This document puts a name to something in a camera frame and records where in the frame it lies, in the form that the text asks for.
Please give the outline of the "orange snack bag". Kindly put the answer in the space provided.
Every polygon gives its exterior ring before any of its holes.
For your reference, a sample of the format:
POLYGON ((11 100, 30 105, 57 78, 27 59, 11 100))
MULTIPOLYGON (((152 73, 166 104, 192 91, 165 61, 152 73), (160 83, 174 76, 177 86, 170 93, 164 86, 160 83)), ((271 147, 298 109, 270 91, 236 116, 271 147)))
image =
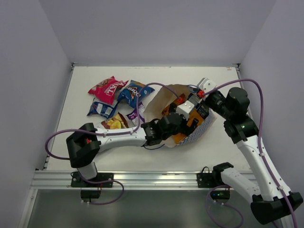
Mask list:
MULTIPOLYGON (((173 102, 171 102, 169 105, 167 105, 163 111, 161 112, 162 116, 167 116, 169 113, 171 112, 175 112, 176 111, 176 107, 180 104, 182 104, 183 102, 185 102, 185 97, 180 96, 179 98, 175 99, 173 102)), ((204 119, 199 116, 199 125, 200 126, 203 122, 204 119)), ((178 133, 177 135, 173 136, 174 142, 175 144, 178 144, 180 142, 182 142, 188 135, 184 135, 182 133, 178 133)))

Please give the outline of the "blue Doritos chip bag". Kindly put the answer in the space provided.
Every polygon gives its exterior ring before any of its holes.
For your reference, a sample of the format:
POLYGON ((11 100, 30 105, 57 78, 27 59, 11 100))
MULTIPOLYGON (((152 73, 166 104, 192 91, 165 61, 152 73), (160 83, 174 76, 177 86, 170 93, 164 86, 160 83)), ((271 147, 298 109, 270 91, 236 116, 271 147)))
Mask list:
POLYGON ((137 102, 140 103, 143 98, 154 92, 154 88, 144 86, 145 84, 131 80, 130 83, 120 92, 117 101, 121 102, 125 100, 130 107, 136 108, 137 102))

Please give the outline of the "checkered paper bag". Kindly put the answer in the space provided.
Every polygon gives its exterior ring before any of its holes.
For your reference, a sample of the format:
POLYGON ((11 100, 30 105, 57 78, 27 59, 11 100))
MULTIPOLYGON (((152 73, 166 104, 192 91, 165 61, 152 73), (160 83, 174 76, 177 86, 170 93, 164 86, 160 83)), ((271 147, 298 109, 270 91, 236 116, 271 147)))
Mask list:
MULTIPOLYGON (((168 85, 169 88, 176 92, 179 96, 185 97, 185 99, 190 94, 186 85, 174 84, 168 85)), ((173 102, 177 97, 167 88, 162 87, 154 96, 154 98, 145 106, 145 111, 143 116, 145 121, 151 121, 152 119, 160 119, 162 116, 163 109, 173 102)), ((169 137, 165 141, 161 142, 166 147, 173 148, 175 146, 183 145, 198 141, 205 133, 211 128, 216 120, 214 113, 209 110, 209 116, 204 120, 204 122, 198 126, 192 134, 187 136, 182 142, 175 144, 173 136, 169 137)))

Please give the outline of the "purple snack packet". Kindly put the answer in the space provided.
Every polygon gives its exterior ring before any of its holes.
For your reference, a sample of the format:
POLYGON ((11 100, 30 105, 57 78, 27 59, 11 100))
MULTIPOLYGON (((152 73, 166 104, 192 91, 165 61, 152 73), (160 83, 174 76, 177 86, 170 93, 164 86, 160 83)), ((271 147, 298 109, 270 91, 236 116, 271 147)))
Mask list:
POLYGON ((128 118, 128 120, 130 120, 134 124, 134 126, 137 126, 138 120, 140 120, 140 124, 145 123, 145 118, 143 116, 144 111, 145 111, 145 107, 142 104, 142 102, 140 102, 138 104, 139 117, 138 117, 136 108, 131 113, 127 114, 126 117, 128 118))

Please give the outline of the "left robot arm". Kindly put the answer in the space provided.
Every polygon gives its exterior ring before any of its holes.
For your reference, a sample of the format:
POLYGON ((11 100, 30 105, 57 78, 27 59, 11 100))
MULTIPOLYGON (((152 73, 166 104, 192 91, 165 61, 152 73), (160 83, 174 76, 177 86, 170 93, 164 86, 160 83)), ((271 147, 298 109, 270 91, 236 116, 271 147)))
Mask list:
POLYGON ((66 139, 70 165, 80 172, 82 181, 92 187, 99 180, 94 162, 99 152, 125 146, 155 146, 179 133, 190 135, 198 123, 194 118, 188 125, 183 115, 174 112, 143 123, 139 128, 105 129, 87 123, 66 139))

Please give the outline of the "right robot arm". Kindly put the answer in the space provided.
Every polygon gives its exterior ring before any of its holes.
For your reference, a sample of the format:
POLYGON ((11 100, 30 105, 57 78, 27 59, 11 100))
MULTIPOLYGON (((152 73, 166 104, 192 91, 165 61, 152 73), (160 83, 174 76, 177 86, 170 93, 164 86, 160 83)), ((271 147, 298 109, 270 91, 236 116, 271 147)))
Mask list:
POLYGON ((227 96, 215 91, 205 98, 205 104, 222 116, 224 128, 233 143, 247 160, 257 184, 241 175, 228 162, 214 166, 211 180, 216 186, 228 185, 250 204, 260 224, 268 224, 292 214, 302 203, 299 192, 292 192, 280 177, 258 137, 256 123, 247 115, 247 92, 238 87, 227 96))

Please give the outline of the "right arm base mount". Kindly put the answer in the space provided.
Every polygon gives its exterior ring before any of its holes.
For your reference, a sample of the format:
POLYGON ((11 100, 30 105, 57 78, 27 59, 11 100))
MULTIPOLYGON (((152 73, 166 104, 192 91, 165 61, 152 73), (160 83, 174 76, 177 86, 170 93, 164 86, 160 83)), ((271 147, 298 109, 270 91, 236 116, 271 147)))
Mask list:
POLYGON ((214 188, 221 185, 228 185, 223 182, 221 173, 228 169, 234 168, 234 166, 229 162, 224 162, 213 167, 210 171, 208 166, 203 167, 203 169, 196 173, 196 181, 198 188, 214 188))

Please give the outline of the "brown Chips Ahoy bag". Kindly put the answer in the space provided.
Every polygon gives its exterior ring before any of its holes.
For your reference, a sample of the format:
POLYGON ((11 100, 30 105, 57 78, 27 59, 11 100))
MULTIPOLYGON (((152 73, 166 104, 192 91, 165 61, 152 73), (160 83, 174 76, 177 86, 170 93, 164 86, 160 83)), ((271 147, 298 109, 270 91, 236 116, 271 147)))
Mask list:
POLYGON ((101 122, 101 126, 105 129, 127 129, 129 128, 128 123, 125 119, 125 117, 118 112, 116 115, 113 117, 104 120, 101 122))

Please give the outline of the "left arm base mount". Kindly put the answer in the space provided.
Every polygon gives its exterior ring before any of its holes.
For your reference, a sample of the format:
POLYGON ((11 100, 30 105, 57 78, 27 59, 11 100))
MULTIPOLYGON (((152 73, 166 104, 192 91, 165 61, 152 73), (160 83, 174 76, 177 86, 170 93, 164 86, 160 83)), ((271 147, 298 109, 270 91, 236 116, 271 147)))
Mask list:
MULTIPOLYGON (((111 188, 113 186, 112 182, 102 183, 102 184, 91 184, 84 181, 79 172, 75 171, 71 173, 71 187, 73 188, 111 188)), ((95 178, 90 179, 93 182, 109 181, 114 179, 114 174, 110 172, 98 173, 95 178)))

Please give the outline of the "blue white cookie bag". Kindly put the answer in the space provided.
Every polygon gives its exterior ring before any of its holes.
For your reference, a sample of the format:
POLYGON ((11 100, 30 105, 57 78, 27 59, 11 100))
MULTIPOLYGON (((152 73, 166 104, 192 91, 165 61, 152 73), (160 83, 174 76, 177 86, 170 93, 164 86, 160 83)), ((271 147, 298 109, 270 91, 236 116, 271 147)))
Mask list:
POLYGON ((94 98, 87 113, 87 116, 98 114, 101 117, 105 117, 106 119, 112 118, 115 114, 118 104, 119 103, 117 100, 114 100, 112 104, 108 104, 102 102, 97 98, 94 98))

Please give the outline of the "blue paper bag handle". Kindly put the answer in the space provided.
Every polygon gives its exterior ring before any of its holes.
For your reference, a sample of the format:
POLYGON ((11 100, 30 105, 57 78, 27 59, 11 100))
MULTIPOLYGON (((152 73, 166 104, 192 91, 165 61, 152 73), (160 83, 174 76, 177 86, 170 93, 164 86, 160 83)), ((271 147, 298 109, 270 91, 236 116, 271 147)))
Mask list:
POLYGON ((187 88, 191 93, 197 93, 200 90, 196 85, 187 85, 187 88))

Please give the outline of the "red KitKat snack bag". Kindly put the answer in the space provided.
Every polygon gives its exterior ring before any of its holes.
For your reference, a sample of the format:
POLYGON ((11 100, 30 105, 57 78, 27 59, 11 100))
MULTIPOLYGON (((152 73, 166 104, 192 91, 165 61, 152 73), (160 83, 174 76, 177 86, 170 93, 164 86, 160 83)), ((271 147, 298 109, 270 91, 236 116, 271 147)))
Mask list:
POLYGON ((111 76, 93 86, 88 93, 100 101, 112 105, 115 92, 126 86, 127 83, 128 81, 116 80, 114 76, 111 76))

